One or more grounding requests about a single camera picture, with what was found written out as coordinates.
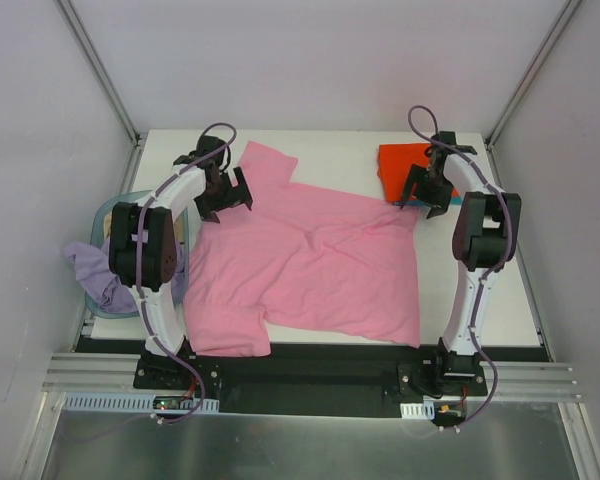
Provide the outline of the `pink t shirt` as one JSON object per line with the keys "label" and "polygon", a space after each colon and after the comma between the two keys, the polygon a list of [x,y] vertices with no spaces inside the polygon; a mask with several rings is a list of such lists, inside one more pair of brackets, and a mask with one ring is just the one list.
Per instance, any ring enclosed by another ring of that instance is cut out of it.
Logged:
{"label": "pink t shirt", "polygon": [[192,349],[262,357],[269,325],[420,343],[416,210],[292,181],[297,160],[251,142],[251,208],[203,225],[183,300]]}

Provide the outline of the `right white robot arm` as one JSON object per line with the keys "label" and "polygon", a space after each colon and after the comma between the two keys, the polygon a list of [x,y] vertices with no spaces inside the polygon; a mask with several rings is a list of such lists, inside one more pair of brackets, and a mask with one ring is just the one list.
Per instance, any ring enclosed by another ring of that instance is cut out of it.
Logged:
{"label": "right white robot arm", "polygon": [[410,167],[399,205],[417,200],[434,218],[446,214],[454,193],[462,199],[451,241],[458,282],[441,342],[451,355],[472,357],[481,350],[495,280],[515,254],[522,201],[495,186],[478,166],[476,150],[457,144],[451,131],[434,134],[424,154],[428,164]]}

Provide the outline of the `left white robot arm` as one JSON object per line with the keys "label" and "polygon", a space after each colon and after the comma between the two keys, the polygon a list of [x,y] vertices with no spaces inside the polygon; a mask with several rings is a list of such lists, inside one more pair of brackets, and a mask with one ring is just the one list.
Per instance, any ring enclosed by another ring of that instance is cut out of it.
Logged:
{"label": "left white robot arm", "polygon": [[244,205],[253,198],[242,169],[228,172],[230,143],[208,133],[196,148],[178,157],[169,176],[140,199],[119,201],[111,211],[109,269],[130,291],[146,330],[145,348],[166,356],[156,375],[168,388],[184,387],[190,363],[175,355],[185,339],[179,325],[172,283],[179,253],[175,221],[194,206],[202,221],[219,221],[219,211]]}

